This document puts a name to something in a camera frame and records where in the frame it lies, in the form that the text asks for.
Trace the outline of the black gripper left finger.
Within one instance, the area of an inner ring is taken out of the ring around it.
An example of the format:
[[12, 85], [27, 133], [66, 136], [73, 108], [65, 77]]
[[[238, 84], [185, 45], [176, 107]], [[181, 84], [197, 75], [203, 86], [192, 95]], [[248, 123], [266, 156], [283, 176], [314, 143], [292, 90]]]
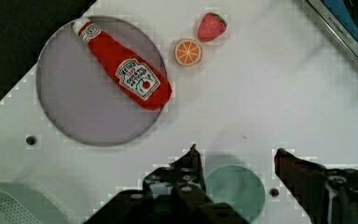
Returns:
[[200, 153], [189, 151], [147, 175], [140, 189], [122, 190], [84, 224], [250, 224], [206, 193]]

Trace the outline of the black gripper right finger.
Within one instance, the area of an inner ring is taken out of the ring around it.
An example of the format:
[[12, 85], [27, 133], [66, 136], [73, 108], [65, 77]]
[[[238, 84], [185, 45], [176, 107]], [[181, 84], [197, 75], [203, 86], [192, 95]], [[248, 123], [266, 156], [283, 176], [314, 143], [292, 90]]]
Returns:
[[283, 148], [274, 156], [275, 174], [312, 224], [358, 224], [358, 170], [328, 169]]

